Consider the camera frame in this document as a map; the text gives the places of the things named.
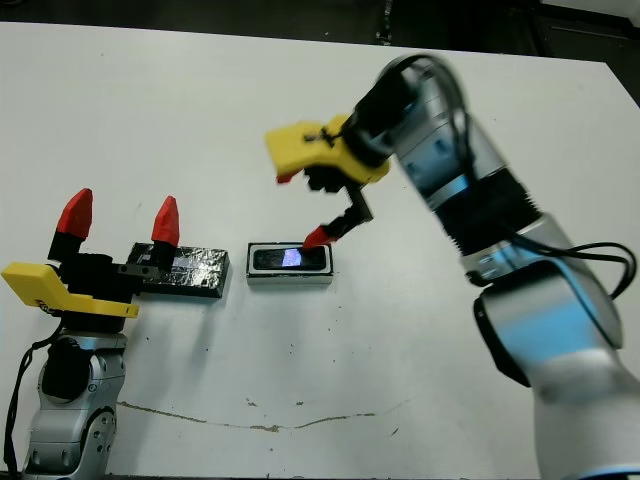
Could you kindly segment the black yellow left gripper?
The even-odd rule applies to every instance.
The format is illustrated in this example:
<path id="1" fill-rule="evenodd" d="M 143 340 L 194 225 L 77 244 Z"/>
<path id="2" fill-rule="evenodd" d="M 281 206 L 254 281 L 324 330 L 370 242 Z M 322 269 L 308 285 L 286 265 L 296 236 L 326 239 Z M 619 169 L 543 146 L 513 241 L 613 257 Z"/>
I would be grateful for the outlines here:
<path id="1" fill-rule="evenodd" d="M 144 283 L 159 277 L 160 269 L 172 267 L 179 244 L 179 212 L 176 199 L 167 196 L 151 235 L 155 266 L 118 264 L 104 254 L 77 254 L 89 235 L 92 205 L 89 188 L 65 205 L 47 256 L 59 265 L 12 262 L 1 276 L 25 305 L 60 318 L 66 329 L 116 334 L 126 320 L 138 316 L 139 307 L 132 300 Z"/>

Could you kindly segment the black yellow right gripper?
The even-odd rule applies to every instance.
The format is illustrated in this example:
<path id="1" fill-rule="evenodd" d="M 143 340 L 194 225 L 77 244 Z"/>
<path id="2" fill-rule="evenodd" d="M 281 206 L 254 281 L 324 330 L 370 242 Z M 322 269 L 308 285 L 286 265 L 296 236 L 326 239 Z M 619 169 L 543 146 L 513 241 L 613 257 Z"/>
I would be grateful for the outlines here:
<path id="1" fill-rule="evenodd" d="M 276 183 L 287 184 L 302 173 L 311 190 L 337 193 L 344 187 L 362 187 L 386 176 L 389 160 L 369 166 L 349 149 L 341 132 L 346 120 L 345 115 L 338 115 L 326 125 L 301 121 L 268 131 L 264 139 Z M 305 249 L 336 242 L 373 219 L 360 188 L 348 188 L 347 194 L 351 205 L 342 215 L 308 234 L 303 242 Z"/>

